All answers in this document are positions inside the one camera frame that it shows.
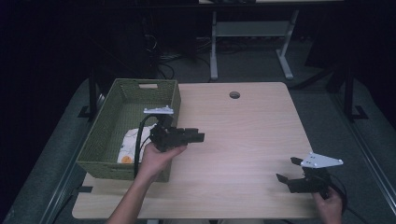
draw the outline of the table leg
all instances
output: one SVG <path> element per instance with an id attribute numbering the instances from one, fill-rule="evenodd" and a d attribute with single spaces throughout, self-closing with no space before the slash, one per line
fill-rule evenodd
<path id="1" fill-rule="evenodd" d="M 280 65 L 282 66 L 283 73 L 286 79 L 293 79 L 293 74 L 291 73 L 288 61 L 286 60 L 286 50 L 288 49 L 289 42 L 291 40 L 291 35 L 293 34 L 294 26 L 297 20 L 299 10 L 294 10 L 291 15 L 288 29 L 285 34 L 285 42 L 281 49 L 276 50 L 276 56 L 279 59 Z"/>
<path id="2" fill-rule="evenodd" d="M 210 52 L 210 79 L 217 80 L 218 76 L 218 60 L 216 58 L 216 11 L 213 12 L 212 21 L 212 51 Z"/>

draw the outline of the green woven basket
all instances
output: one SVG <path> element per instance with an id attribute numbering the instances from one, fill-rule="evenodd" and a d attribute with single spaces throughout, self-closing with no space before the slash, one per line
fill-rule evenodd
<path id="1" fill-rule="evenodd" d="M 134 165 L 117 163 L 120 146 L 128 130 L 139 127 L 145 108 L 174 109 L 177 126 L 180 92 L 175 80 L 116 79 L 100 109 L 77 163 L 95 178 L 134 179 Z M 147 125 L 157 122 L 148 119 Z M 159 175 L 158 182 L 169 180 L 171 164 Z"/>

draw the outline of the dark background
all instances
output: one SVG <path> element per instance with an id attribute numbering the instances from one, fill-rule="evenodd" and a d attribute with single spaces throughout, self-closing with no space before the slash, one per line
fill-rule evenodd
<path id="1" fill-rule="evenodd" d="M 112 6 L 106 7 L 124 4 L 110 2 Z M 1 220 L 83 80 L 94 72 L 106 91 L 115 77 L 154 78 L 157 55 L 147 54 L 143 33 L 155 34 L 162 44 L 193 57 L 193 39 L 210 32 L 208 12 L 156 11 L 145 21 L 145 12 L 108 15 L 81 9 L 102 7 L 102 3 L 0 2 Z M 348 62 L 393 127 L 395 4 L 391 0 L 346 1 L 342 9 L 325 15 L 302 11 L 294 35 L 317 40 L 308 65 L 326 68 L 340 60 Z M 204 16 L 209 20 L 197 20 Z"/>

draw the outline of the wooden table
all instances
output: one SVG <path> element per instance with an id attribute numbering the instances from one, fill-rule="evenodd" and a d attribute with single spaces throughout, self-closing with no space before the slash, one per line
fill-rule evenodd
<path id="1" fill-rule="evenodd" d="M 276 174 L 302 178 L 290 157 L 311 146 L 283 83 L 180 84 L 180 128 L 198 128 L 203 143 L 173 159 L 168 183 L 154 183 L 139 218 L 307 218 L 310 194 L 291 194 Z M 240 93 L 239 99 L 230 97 Z M 75 218 L 108 218 L 131 181 L 87 175 Z"/>

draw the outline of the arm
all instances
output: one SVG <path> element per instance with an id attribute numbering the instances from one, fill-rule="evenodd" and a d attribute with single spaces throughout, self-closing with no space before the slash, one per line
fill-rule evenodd
<path id="1" fill-rule="evenodd" d="M 166 152 L 160 152 L 152 143 L 147 144 L 134 183 L 128 188 L 107 223 L 135 223 L 151 183 L 155 181 L 168 162 L 186 148 L 175 147 Z"/>
<path id="2" fill-rule="evenodd" d="M 320 219 L 324 224 L 341 224 L 343 202 L 338 193 L 329 188 L 329 198 L 324 200 L 319 193 L 312 193 Z"/>

